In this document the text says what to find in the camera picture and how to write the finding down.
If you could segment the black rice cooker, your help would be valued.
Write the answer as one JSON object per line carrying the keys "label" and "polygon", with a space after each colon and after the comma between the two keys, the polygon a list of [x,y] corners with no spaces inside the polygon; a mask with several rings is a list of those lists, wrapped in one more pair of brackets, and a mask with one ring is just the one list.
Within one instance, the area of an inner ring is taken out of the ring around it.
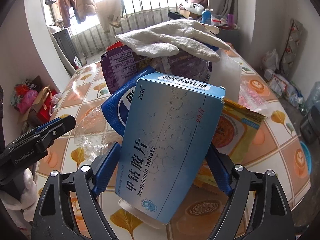
{"label": "black rice cooker", "polygon": [[316,106],[312,106],[301,121],[300,133],[308,144],[312,144],[319,139],[319,110]]}

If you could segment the metal balcony railing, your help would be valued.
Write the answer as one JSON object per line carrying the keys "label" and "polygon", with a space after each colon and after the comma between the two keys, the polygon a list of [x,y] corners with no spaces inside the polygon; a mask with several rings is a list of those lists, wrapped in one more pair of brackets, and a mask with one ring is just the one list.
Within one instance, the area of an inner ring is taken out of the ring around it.
{"label": "metal balcony railing", "polygon": [[68,28],[76,52],[86,60],[102,53],[118,34],[167,21],[169,12],[178,12],[184,0],[93,0],[94,15],[78,23],[71,14]]}

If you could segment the white cotton work glove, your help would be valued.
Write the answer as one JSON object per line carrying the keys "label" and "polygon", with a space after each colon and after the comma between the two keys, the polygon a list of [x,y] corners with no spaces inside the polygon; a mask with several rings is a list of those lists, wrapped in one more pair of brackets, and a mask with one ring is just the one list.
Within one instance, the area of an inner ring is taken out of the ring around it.
{"label": "white cotton work glove", "polygon": [[218,62],[220,57],[212,47],[231,49],[226,42],[216,36],[218,32],[219,28],[215,26],[202,24],[196,20],[179,19],[118,34],[115,39],[141,56],[169,57],[183,50],[199,59]]}

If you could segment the white tissue paper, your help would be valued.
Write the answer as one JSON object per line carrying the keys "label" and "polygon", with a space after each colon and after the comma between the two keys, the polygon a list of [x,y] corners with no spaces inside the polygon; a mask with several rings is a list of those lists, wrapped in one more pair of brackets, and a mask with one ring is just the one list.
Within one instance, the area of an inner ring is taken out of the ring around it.
{"label": "white tissue paper", "polygon": [[241,83],[240,64],[222,49],[219,49],[216,53],[219,55],[220,61],[212,63],[212,73],[208,83],[225,88],[225,98],[238,103]]}

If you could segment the blue detergent bottle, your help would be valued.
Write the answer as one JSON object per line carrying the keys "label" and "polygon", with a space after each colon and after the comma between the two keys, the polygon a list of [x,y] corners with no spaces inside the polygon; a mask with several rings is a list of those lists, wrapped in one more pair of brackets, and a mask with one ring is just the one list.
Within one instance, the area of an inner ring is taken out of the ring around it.
{"label": "blue detergent bottle", "polygon": [[212,25],[212,9],[205,9],[202,12],[202,24]]}

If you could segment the pink bubble wrap bag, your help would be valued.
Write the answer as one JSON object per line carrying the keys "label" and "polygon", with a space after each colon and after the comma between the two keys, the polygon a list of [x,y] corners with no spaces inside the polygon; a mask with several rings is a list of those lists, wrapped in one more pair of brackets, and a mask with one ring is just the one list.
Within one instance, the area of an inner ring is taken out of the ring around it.
{"label": "pink bubble wrap bag", "polygon": [[247,81],[240,83],[238,103],[247,109],[266,117],[272,115],[272,110],[268,107],[268,103],[254,89],[249,87]]}

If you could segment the purple cup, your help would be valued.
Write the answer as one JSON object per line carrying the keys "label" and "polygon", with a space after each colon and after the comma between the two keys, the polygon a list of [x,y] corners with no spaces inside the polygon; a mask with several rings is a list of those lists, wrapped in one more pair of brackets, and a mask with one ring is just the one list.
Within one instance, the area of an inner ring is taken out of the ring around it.
{"label": "purple cup", "polygon": [[234,15],[227,14],[227,24],[231,29],[234,29]]}

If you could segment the purple snack bag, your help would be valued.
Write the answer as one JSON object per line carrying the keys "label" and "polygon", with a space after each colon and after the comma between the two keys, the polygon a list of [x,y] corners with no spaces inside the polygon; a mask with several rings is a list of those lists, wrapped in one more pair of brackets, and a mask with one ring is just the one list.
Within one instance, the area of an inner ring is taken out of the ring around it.
{"label": "purple snack bag", "polygon": [[180,50],[170,57],[150,58],[136,54],[128,46],[118,46],[101,56],[101,67],[111,94],[138,72],[151,66],[157,72],[186,77],[207,83],[212,73],[212,63]]}

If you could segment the yellow mooncake wrapper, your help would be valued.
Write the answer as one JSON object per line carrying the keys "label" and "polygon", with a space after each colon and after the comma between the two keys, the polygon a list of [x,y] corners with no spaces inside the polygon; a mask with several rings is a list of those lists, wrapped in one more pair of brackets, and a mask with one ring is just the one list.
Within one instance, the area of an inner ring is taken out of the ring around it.
{"label": "yellow mooncake wrapper", "polygon": [[264,115],[226,99],[213,145],[233,163],[241,163],[264,118]]}

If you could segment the floor trash pile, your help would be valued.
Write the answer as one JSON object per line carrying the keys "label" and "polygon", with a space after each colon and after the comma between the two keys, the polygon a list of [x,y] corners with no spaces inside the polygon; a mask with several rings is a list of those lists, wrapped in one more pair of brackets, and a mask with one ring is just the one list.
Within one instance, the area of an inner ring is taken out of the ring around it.
{"label": "floor trash pile", "polygon": [[301,91],[294,83],[289,82],[282,75],[276,74],[271,69],[267,69],[264,71],[264,78],[268,81],[269,87],[276,95],[286,99],[293,107],[298,108],[304,103]]}

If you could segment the red gift bag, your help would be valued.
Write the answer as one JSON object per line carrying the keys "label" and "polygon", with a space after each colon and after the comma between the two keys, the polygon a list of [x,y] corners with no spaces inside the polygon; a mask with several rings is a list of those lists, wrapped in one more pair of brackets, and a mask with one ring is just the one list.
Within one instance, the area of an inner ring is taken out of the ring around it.
{"label": "red gift bag", "polygon": [[30,126],[36,127],[47,123],[53,107],[53,97],[57,94],[56,90],[43,87],[33,104],[21,116],[21,122],[27,122]]}

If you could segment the blue medicine tablet box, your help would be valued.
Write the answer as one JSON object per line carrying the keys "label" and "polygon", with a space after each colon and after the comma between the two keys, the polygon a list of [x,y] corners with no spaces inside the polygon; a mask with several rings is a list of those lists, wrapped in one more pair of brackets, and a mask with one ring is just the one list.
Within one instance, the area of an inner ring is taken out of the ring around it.
{"label": "blue medicine tablet box", "polygon": [[159,72],[137,81],[116,178],[124,210],[154,228],[170,222],[211,145],[225,92]]}

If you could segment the white plastic bag on floor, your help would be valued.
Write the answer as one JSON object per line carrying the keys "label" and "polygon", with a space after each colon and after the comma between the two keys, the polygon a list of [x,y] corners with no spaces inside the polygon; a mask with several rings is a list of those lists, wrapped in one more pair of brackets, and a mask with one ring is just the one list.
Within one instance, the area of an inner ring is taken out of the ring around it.
{"label": "white plastic bag on floor", "polygon": [[264,70],[271,69],[272,71],[276,71],[279,69],[279,55],[276,49],[268,51],[262,60],[262,68]]}

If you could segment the folded patterned mat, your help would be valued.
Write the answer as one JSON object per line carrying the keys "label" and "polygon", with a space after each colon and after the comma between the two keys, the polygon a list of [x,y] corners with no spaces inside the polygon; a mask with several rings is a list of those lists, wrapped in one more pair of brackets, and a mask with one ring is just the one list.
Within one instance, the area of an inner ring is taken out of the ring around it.
{"label": "folded patterned mat", "polygon": [[291,19],[290,29],[286,39],[285,48],[280,58],[280,71],[283,75],[288,76],[293,66],[294,60],[297,55],[300,39],[303,35],[303,25],[295,20]]}

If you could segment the grey low cabinet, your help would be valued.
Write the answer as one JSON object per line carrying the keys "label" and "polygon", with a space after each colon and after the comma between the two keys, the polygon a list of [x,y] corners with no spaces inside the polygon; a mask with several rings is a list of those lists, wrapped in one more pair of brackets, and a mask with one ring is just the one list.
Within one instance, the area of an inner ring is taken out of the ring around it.
{"label": "grey low cabinet", "polygon": [[216,35],[226,43],[230,43],[235,50],[240,48],[240,32],[237,29],[220,29],[220,32]]}

